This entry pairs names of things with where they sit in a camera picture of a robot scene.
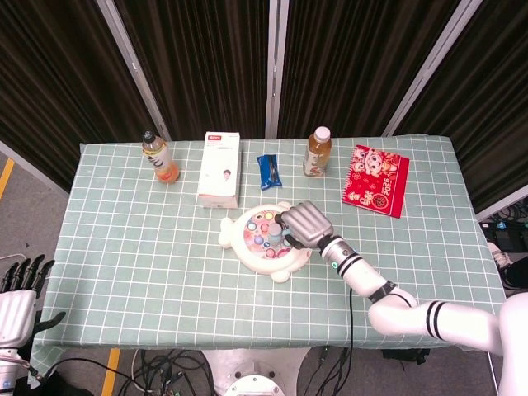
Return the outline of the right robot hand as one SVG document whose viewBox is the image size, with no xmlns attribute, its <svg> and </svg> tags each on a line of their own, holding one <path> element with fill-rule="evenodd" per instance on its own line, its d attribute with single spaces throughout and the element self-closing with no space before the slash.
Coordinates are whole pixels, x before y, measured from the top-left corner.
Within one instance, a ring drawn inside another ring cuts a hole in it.
<svg viewBox="0 0 528 396">
<path fill-rule="evenodd" d="M 277 214 L 275 221 L 284 230 L 289 231 L 285 239 L 296 249 L 310 248 L 322 251 L 333 239 L 332 223 L 311 201 L 291 206 Z"/>
</svg>

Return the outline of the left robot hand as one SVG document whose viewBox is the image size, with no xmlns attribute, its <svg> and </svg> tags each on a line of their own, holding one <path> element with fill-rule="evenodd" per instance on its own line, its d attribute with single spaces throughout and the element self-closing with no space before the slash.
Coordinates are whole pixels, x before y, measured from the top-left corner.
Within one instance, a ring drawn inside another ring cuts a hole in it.
<svg viewBox="0 0 528 396">
<path fill-rule="evenodd" d="M 41 322 L 37 300 L 55 260 L 45 255 L 11 264 L 1 277 L 1 349 L 21 349 L 39 332 L 57 326 L 65 312 Z"/>
</svg>

